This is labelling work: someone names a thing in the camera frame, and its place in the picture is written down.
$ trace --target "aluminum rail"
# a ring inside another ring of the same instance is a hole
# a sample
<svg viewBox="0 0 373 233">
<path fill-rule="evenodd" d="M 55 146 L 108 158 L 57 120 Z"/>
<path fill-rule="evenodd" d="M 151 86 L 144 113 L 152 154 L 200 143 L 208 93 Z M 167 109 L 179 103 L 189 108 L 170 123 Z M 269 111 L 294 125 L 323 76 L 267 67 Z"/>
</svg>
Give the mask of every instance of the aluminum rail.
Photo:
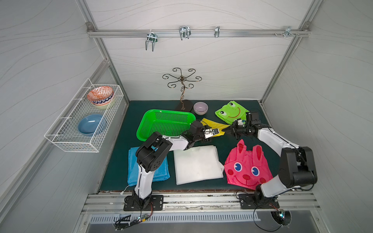
<svg viewBox="0 0 373 233">
<path fill-rule="evenodd" d="M 87 32 L 91 38 L 143 38 L 150 30 L 95 30 Z M 180 38 L 179 30 L 152 30 L 158 38 Z M 215 30 L 191 30 L 191 38 L 194 37 L 215 37 Z M 296 37 L 308 37 L 311 31 L 292 29 L 290 31 Z M 263 30 L 224 30 L 221 29 L 219 37 L 282 37 L 285 29 L 263 29 Z"/>
<path fill-rule="evenodd" d="M 248 211 L 240 208 L 240 202 L 235 192 L 186 192 L 158 193 L 164 195 L 163 210 L 156 212 L 214 212 L 214 211 Z M 131 195 L 114 193 L 99 193 L 88 195 L 82 209 L 82 214 L 126 213 L 123 211 L 124 198 Z M 289 191 L 278 197 L 281 209 L 284 210 L 320 210 L 320 206 L 311 191 Z"/>
</svg>

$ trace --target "table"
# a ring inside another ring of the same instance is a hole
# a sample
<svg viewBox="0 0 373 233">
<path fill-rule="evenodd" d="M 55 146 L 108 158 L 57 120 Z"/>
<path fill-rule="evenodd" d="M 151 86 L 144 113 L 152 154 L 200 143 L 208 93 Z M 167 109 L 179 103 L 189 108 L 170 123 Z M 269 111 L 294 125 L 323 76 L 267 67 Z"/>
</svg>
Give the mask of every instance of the table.
<svg viewBox="0 0 373 233">
<path fill-rule="evenodd" d="M 227 104 L 228 100 L 201 100 L 209 106 L 208 112 L 199 116 L 196 115 L 196 119 L 202 120 L 207 118 L 209 120 L 226 124 L 224 121 L 219 119 L 215 115 L 215 111 L 220 109 L 223 105 Z M 199 102 L 199 100 L 193 100 L 193 104 Z M 245 107 L 249 111 L 258 111 L 259 117 L 262 123 L 268 124 L 263 111 L 256 100 L 237 100 L 240 105 Z M 131 101 L 121 126 L 117 141 L 115 143 L 110 161 L 108 163 L 105 176 L 100 186 L 100 192 L 107 191 L 122 191 L 126 188 L 127 176 L 128 176 L 128 150 L 131 147 L 139 147 L 143 142 L 138 140 L 136 137 L 136 131 L 142 119 L 142 116 L 149 109 L 162 109 L 162 110 L 174 110 L 179 104 L 179 101 Z M 242 137 L 247 146 L 247 149 L 252 149 L 255 145 L 261 145 L 263 148 L 264 156 L 268 161 L 269 169 L 273 176 L 276 176 L 279 169 L 280 157 L 265 143 L 253 138 L 253 137 Z M 195 147 L 203 145 L 214 145 L 217 148 L 219 161 L 224 164 L 226 158 L 229 155 L 231 149 L 236 147 L 238 141 L 232 135 L 223 135 L 212 138 L 209 143 L 195 143 Z M 234 190 L 243 190 L 243 187 L 230 185 L 227 183 L 225 172 L 224 177 L 221 179 L 203 180 L 183 185 L 176 185 L 175 176 L 175 164 L 173 159 L 173 151 L 167 154 L 170 178 L 165 181 L 153 182 L 152 189 L 154 191 L 200 191 L 200 192 L 227 192 Z M 131 191 L 135 186 L 128 187 L 126 191 Z"/>
</svg>

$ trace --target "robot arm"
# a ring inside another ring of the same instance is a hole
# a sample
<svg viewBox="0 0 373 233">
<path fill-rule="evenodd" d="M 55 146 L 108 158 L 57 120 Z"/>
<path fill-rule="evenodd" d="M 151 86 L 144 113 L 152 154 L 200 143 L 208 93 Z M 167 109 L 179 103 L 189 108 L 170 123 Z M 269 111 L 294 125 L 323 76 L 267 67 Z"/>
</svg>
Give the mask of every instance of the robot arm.
<svg viewBox="0 0 373 233">
<path fill-rule="evenodd" d="M 280 156 L 278 175 L 258 185 L 255 190 L 258 201 L 263 198 L 272 198 L 291 188 L 300 188 L 317 182 L 315 162 L 310 148 L 291 143 L 272 130 L 270 126 L 262 124 L 257 112 L 247 112 L 246 119 L 245 123 L 241 119 L 234 121 L 223 131 L 234 135 L 237 139 L 241 135 L 253 135 Z"/>
<path fill-rule="evenodd" d="M 194 146 L 195 142 L 209 141 L 210 137 L 218 133 L 218 129 L 203 126 L 198 121 L 194 121 L 190 125 L 190 129 L 180 136 L 168 137 L 154 132 L 136 151 L 139 175 L 135 193 L 138 195 L 141 205 L 147 205 L 145 202 L 151 195 L 154 171 L 162 164 L 169 151 L 189 149 Z"/>
</svg>

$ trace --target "metal bracket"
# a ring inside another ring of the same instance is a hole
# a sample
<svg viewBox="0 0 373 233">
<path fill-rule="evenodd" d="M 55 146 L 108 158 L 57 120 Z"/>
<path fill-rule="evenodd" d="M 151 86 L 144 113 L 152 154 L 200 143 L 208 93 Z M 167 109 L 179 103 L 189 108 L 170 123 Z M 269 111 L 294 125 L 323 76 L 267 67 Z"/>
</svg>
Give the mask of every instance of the metal bracket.
<svg viewBox="0 0 373 233">
<path fill-rule="evenodd" d="M 179 28 L 179 33 L 180 33 L 180 39 L 181 40 L 183 40 L 183 37 L 189 39 L 189 36 L 191 34 L 190 27 L 189 26 L 181 26 Z"/>
<path fill-rule="evenodd" d="M 85 25 L 87 26 L 87 32 L 93 32 L 94 31 L 93 23 L 86 22 Z"/>
<path fill-rule="evenodd" d="M 145 41 L 145 50 L 148 50 L 148 44 L 151 42 L 151 50 L 154 52 L 154 46 L 156 45 L 156 42 L 158 42 L 158 37 L 154 33 L 149 33 L 146 36 L 146 41 Z"/>
<path fill-rule="evenodd" d="M 240 208 L 243 210 L 254 210 L 257 208 L 257 205 L 254 202 L 254 194 L 250 193 L 243 193 L 243 194 L 238 194 L 238 199 L 239 199 L 239 204 Z M 271 209 L 272 207 L 269 205 L 272 203 L 276 208 L 280 208 L 280 205 L 277 201 L 277 199 L 273 200 L 266 200 L 266 204 L 260 204 L 261 209 Z"/>
<path fill-rule="evenodd" d="M 151 195 L 150 202 L 153 205 L 154 211 L 161 211 L 163 209 L 163 195 Z M 151 206 L 141 208 L 137 199 L 134 196 L 126 196 L 124 199 L 123 211 L 150 211 Z"/>
<path fill-rule="evenodd" d="M 218 38 L 218 37 L 219 37 L 219 33 L 220 33 L 220 27 L 219 27 L 219 26 L 216 26 L 216 27 L 215 27 L 215 34 L 214 34 L 215 38 Z"/>
<path fill-rule="evenodd" d="M 302 26 L 302 30 L 303 31 L 309 31 L 310 30 L 310 25 L 311 25 L 311 22 L 310 21 L 306 21 L 304 22 L 303 26 Z"/>
<path fill-rule="evenodd" d="M 285 37 L 288 37 L 288 36 L 293 36 L 295 37 L 296 35 L 294 35 L 293 33 L 290 32 L 291 31 L 291 26 L 289 26 L 287 29 L 285 29 L 285 32 L 282 33 L 282 37 L 285 38 Z"/>
</svg>

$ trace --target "yellow cloth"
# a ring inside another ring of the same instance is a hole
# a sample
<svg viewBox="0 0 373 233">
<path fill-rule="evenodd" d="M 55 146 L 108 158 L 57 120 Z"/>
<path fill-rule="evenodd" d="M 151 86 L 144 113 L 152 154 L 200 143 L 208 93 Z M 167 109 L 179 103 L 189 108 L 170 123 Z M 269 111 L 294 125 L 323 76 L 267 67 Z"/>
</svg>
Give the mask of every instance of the yellow cloth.
<svg viewBox="0 0 373 233">
<path fill-rule="evenodd" d="M 201 123 L 203 125 L 208 124 L 211 128 L 219 130 L 219 133 L 216 134 L 216 135 L 214 135 L 213 137 L 224 135 L 225 132 L 223 132 L 222 129 L 225 129 L 225 128 L 227 128 L 229 126 L 229 125 L 225 125 L 225 124 L 220 124 L 220 123 L 213 122 L 212 120 L 208 120 L 206 118 L 202 119 Z"/>
</svg>

